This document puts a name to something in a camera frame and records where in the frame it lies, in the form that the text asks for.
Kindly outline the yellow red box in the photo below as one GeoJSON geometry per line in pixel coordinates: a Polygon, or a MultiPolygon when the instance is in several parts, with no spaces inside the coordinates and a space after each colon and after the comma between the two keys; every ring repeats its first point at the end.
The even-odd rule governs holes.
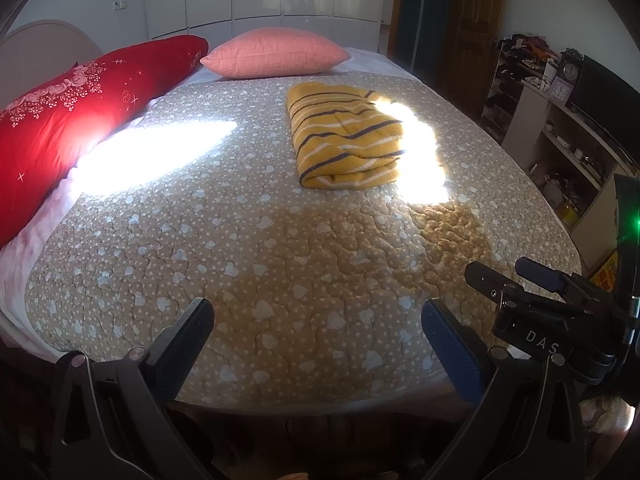
{"type": "Polygon", "coordinates": [[[590,282],[606,292],[615,288],[618,268],[618,251],[614,250],[597,270],[591,274],[590,282]]]}

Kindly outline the white bed headboard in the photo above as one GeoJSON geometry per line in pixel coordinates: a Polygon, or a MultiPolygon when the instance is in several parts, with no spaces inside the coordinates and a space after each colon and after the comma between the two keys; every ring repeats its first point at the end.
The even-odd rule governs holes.
{"type": "Polygon", "coordinates": [[[1,41],[1,108],[40,84],[102,55],[78,27],[57,20],[26,24],[1,41]]]}

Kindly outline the black television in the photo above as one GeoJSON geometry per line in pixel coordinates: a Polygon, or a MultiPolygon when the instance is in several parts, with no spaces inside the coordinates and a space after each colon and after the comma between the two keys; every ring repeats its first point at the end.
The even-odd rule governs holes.
{"type": "Polygon", "coordinates": [[[589,56],[582,61],[570,105],[629,154],[639,151],[639,92],[589,56]]]}

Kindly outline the brown wooden door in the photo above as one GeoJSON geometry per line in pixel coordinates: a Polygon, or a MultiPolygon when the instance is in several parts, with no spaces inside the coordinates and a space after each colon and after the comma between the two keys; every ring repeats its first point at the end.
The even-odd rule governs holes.
{"type": "Polygon", "coordinates": [[[504,0],[450,0],[439,93],[466,116],[479,120],[498,61],[504,0]]]}

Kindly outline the yellow striped knit sweater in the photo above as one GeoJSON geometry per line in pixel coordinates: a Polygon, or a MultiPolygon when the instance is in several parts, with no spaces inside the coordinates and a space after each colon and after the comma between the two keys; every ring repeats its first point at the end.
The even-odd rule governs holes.
{"type": "Polygon", "coordinates": [[[402,120],[374,90],[296,84],[286,96],[298,182],[315,190],[364,190],[395,181],[402,120]]]}

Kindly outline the dark ornate mantel clock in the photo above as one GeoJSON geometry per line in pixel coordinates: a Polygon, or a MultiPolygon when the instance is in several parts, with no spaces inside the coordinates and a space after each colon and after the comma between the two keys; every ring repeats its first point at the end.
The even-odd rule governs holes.
{"type": "Polygon", "coordinates": [[[560,64],[556,76],[569,84],[576,84],[582,69],[584,57],[575,49],[568,48],[561,53],[560,64]]]}

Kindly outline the pink textured pillow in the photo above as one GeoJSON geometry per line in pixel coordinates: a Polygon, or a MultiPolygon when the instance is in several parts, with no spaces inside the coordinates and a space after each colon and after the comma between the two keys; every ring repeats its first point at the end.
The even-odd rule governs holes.
{"type": "Polygon", "coordinates": [[[255,79],[321,74],[349,59],[347,50],[325,36],[297,28],[262,27],[221,44],[200,63],[224,78],[255,79]]]}

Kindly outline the dark teal curtain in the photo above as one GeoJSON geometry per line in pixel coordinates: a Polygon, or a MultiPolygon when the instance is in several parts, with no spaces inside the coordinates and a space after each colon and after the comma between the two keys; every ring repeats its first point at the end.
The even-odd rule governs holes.
{"type": "Polygon", "coordinates": [[[400,0],[394,61],[431,84],[445,25],[446,0],[400,0]]]}

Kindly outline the white wall socket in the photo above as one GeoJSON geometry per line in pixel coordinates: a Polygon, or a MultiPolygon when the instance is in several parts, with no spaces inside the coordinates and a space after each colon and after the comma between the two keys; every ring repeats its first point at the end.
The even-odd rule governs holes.
{"type": "Polygon", "coordinates": [[[117,0],[113,2],[113,11],[122,11],[128,8],[128,2],[126,0],[117,0]]]}

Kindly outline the beige heart-pattern quilt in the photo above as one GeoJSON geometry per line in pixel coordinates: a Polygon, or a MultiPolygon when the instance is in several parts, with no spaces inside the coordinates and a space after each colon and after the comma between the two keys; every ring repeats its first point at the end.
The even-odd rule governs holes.
{"type": "Polygon", "coordinates": [[[80,196],[26,282],[36,333],[117,359],[204,297],[216,325],[183,402],[347,403],[434,386],[427,299],[491,340],[495,308],[465,284],[468,263],[512,275],[525,256],[579,270],[536,186],[431,88],[366,73],[323,83],[382,96],[373,116],[398,120],[407,141],[395,182],[304,188],[290,78],[175,88],[78,162],[80,196]]]}

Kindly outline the red embroidered long pillow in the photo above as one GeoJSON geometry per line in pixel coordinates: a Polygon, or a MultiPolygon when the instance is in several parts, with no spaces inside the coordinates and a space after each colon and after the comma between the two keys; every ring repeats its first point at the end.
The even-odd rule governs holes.
{"type": "Polygon", "coordinates": [[[181,35],[72,67],[1,111],[1,244],[38,211],[81,155],[194,71],[208,42],[181,35]]]}

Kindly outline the purple square clock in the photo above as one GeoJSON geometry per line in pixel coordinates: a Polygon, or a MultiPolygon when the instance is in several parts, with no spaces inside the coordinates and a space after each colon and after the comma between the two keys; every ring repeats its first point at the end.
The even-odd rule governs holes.
{"type": "Polygon", "coordinates": [[[555,76],[548,90],[548,97],[556,104],[564,106],[570,99],[574,86],[562,77],[555,76]]]}

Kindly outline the white shelf unit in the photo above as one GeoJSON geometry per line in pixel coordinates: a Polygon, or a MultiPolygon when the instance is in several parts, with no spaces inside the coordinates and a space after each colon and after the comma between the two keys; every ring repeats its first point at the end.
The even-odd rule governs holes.
{"type": "Polygon", "coordinates": [[[615,178],[639,171],[612,136],[570,105],[548,97],[560,64],[538,36],[497,44],[498,61],[480,126],[528,174],[592,271],[616,245],[615,178]]]}

